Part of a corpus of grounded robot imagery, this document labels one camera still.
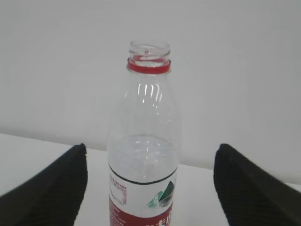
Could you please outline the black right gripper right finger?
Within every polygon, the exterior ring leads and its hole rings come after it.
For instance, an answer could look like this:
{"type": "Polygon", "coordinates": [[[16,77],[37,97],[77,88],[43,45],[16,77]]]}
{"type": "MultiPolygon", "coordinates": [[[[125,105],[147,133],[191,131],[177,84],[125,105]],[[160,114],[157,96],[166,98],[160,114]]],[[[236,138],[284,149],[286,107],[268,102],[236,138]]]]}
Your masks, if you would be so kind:
{"type": "Polygon", "coordinates": [[[216,152],[214,186],[231,226],[301,224],[301,193],[229,144],[221,144],[216,152]]]}

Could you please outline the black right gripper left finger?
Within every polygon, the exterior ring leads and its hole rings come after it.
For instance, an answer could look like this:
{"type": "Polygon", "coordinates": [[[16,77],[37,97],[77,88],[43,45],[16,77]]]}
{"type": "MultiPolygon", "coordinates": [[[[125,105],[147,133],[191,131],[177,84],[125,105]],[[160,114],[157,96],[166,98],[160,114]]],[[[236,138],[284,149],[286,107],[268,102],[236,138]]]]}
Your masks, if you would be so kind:
{"type": "Polygon", "coordinates": [[[72,226],[84,199],[87,150],[75,145],[37,175],[0,197],[2,226],[72,226]]]}

